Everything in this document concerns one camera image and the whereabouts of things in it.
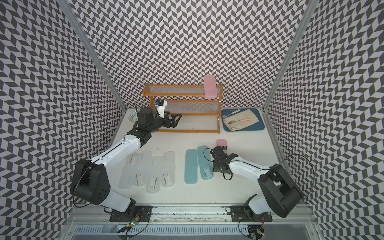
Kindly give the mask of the pink pencil case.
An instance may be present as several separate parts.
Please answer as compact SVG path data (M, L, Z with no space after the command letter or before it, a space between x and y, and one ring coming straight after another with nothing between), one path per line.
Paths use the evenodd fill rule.
M212 75L204 76L204 92L205 98L215 99L218 97L216 79Z
M217 139L216 140L216 146L227 148L228 147L228 143L227 143L227 141L225 139Z

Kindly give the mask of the teal pencil case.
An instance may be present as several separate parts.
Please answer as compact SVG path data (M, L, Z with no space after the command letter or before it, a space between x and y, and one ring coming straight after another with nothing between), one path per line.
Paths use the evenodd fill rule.
M198 165L202 180L210 180L213 178L213 160L207 146L199 146L197 148Z
M198 154L196 149L188 149L185 155L185 183L194 185L198 181Z

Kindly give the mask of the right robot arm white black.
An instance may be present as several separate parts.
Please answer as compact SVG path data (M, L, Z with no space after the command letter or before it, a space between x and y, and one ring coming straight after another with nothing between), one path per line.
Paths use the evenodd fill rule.
M260 221L264 214L274 213L286 218L305 195L290 174L279 164L262 166L244 160L237 154L228 155L221 146L209 151L213 158L213 171L245 177L261 188L244 203L241 210L234 210L235 222Z

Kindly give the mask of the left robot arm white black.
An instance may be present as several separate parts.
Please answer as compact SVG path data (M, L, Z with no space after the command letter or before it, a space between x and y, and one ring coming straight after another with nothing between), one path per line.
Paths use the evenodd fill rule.
M143 147L152 133L161 128L177 127L182 115L165 112L163 116L151 107L140 109L138 121L123 139L90 160L75 163L71 194L89 204L103 206L119 213L129 213L134 200L111 189L111 171L129 154Z

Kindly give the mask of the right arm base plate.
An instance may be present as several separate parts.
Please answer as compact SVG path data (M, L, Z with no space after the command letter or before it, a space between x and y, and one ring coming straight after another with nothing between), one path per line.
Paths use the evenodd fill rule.
M230 215L232 222L257 222L269 223L272 222L272 215L270 213L263 213L260 215L255 214L250 208L244 206L233 205L230 206Z

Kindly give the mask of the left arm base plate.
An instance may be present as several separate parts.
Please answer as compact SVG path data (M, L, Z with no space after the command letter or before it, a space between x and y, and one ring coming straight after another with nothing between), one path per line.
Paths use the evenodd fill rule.
M136 215L141 216L139 223L148 222L152 215L153 206L135 206L134 208L128 208L126 212L118 212L112 210L109 221L116 223L128 223L131 222Z

